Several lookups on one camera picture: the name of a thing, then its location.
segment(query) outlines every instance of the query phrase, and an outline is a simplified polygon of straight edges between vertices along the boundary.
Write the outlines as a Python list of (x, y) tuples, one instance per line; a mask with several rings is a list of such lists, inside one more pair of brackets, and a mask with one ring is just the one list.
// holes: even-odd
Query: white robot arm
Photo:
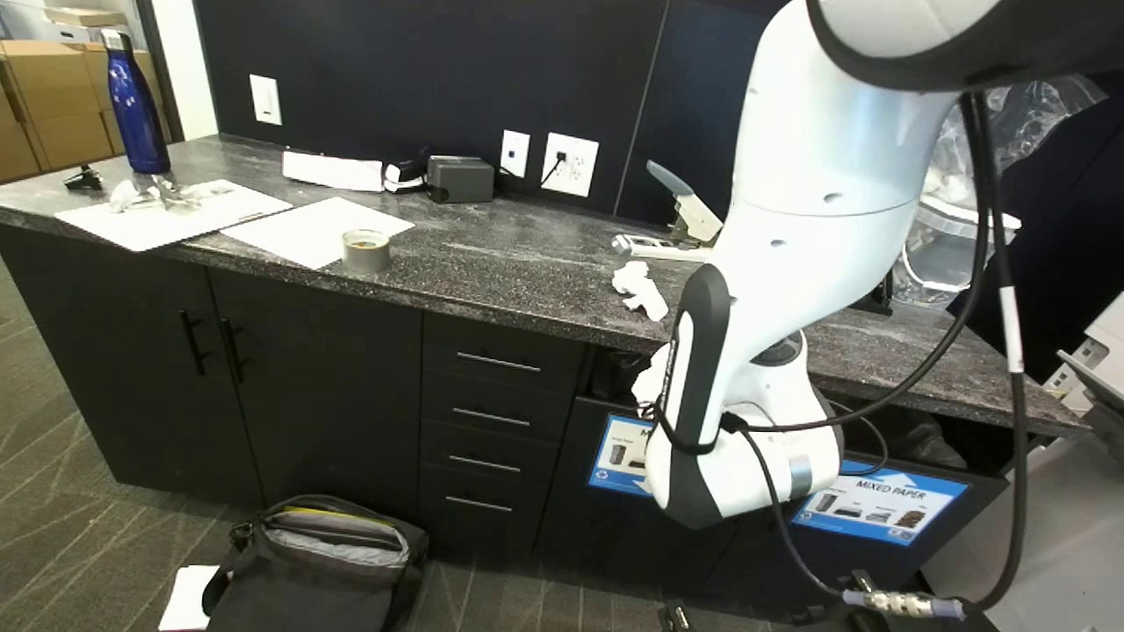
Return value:
[[(645, 410), (665, 429), (645, 450), (645, 486), (679, 522), (772, 502), (754, 450), (725, 419), (826, 419), (802, 331), (854, 305), (900, 255), (960, 88), (1124, 58), (1096, 24), (1124, 24), (1111, 0), (1096, 0), (1104, 15), (1087, 6), (1096, 20), (1022, 0), (1022, 20), (1007, 24), (1015, 3), (792, 0), (768, 20), (745, 90), (729, 229), (712, 264), (690, 278), (671, 366), (650, 370), (665, 393)], [(1074, 43), (1039, 58), (1045, 29)], [(781, 497), (812, 494), (839, 472), (834, 429), (759, 432), (754, 441)]]

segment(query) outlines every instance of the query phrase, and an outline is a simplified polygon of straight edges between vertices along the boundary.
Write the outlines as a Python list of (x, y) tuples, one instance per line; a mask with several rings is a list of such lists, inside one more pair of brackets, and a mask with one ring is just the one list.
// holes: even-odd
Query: black wall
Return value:
[[(341, 154), (496, 158), (506, 125), (537, 139), (562, 131), (602, 139), (579, 207), (644, 226), (674, 218), (645, 158), (725, 212), (767, 20), (759, 0), (197, 0), (197, 15), (224, 132)], [(253, 122), (253, 69), (282, 81), (282, 132)]]

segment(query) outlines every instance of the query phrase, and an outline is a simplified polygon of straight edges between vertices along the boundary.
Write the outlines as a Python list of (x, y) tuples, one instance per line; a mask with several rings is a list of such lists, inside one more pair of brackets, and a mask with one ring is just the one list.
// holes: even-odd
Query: floor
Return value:
[[(234, 511), (116, 486), (0, 264), (0, 632), (160, 627), (185, 560), (218, 560)], [(419, 632), (657, 632), (662, 601), (434, 560)], [(781, 632), (693, 610), (704, 632)]]

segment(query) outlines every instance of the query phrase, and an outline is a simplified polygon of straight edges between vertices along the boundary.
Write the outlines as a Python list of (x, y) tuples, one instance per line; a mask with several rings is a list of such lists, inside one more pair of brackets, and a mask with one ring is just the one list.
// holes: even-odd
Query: blue water bottle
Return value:
[(134, 58), (134, 43), (123, 30), (105, 29), (105, 51), (110, 51), (110, 101), (116, 115), (116, 131), (128, 145), (131, 167), (136, 175), (169, 175), (169, 145), (161, 120), (154, 111), (154, 99), (149, 81)]

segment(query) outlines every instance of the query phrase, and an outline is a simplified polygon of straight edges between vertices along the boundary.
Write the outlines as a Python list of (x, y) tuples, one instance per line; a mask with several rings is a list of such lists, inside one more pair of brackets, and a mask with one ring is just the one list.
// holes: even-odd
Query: granite countertop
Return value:
[[(423, 194), (334, 194), (287, 182), (282, 175), (278, 147), (218, 138), (177, 145), (172, 164), (183, 187), (231, 180), (282, 195), (292, 207), (347, 195), (354, 205), (409, 218), (415, 229), (395, 240), (395, 264), (383, 273), (354, 270), (347, 264), (301, 270), (224, 235), (205, 235), (149, 255), (259, 273), (623, 350), (655, 350), (667, 339), (665, 328), (623, 309), (608, 289), (612, 270), (626, 264), (619, 252), (612, 252), (612, 240), (626, 230), (616, 221), (521, 201), (434, 205)], [(94, 173), (105, 187), (113, 187), (128, 180), (128, 161), (103, 161)], [(71, 175), (75, 173), (52, 173), (0, 187), (0, 226), (92, 240), (52, 218), (88, 205), (86, 195), (71, 195), (65, 191), (65, 180)], [(655, 278), (674, 309), (690, 267), (657, 264)], [(944, 328), (944, 311), (922, 305), (904, 305), (895, 317), (839, 311), (809, 331), (812, 373), (830, 393), (878, 395), (893, 391), (929, 355), (929, 347), (935, 347)], [(980, 337), (963, 335), (944, 363), (925, 384), (918, 384), (904, 405), (932, 413), (1007, 424), (1004, 363)], [(1028, 419), (1045, 424), (1039, 432), (1046, 434), (1087, 432), (1083, 421), (1074, 421), (1039, 391), (1028, 393)]]

